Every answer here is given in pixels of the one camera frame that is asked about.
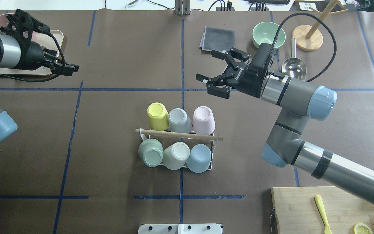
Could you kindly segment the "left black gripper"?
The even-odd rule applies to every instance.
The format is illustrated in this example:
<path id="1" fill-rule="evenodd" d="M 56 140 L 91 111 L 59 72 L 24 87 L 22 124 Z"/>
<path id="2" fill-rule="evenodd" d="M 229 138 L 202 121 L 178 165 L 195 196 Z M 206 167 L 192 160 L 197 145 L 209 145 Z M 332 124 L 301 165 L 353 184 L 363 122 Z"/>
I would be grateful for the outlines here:
<path id="1" fill-rule="evenodd" d="M 59 60 L 56 55 L 56 50 L 47 49 L 31 41 L 28 47 L 22 46 L 22 70 L 34 71 L 41 66 L 45 67 L 47 62 L 52 62 L 49 63 L 49 68 L 55 75 L 72 76 L 74 72 L 78 72 L 79 65 L 56 62 Z"/>

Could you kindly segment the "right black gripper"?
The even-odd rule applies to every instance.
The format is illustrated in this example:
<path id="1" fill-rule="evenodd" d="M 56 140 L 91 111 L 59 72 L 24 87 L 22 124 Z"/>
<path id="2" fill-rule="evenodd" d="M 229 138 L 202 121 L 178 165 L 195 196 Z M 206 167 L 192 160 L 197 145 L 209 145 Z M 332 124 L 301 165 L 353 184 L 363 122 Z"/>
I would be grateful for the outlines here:
<path id="1" fill-rule="evenodd" d="M 237 48 L 228 51 L 212 50 L 212 57 L 226 61 L 227 66 L 222 74 L 213 78 L 196 74 L 196 80 L 205 84 L 209 95 L 228 99 L 232 87 L 247 95 L 256 94 L 256 78 L 248 71 L 251 58 L 249 53 Z"/>

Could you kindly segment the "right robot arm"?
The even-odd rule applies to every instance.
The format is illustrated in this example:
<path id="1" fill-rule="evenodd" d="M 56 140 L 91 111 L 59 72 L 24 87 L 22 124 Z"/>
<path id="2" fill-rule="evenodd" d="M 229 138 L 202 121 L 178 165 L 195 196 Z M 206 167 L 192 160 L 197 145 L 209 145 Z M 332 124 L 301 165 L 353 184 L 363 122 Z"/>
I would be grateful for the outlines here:
<path id="1" fill-rule="evenodd" d="M 273 53 L 263 44 L 253 58 L 230 49 L 213 51 L 227 63 L 220 75 L 196 75 L 207 92 L 229 98 L 233 90 L 281 108 L 262 157 L 292 165 L 374 205 L 374 98 L 370 91 L 334 91 L 269 71 Z"/>

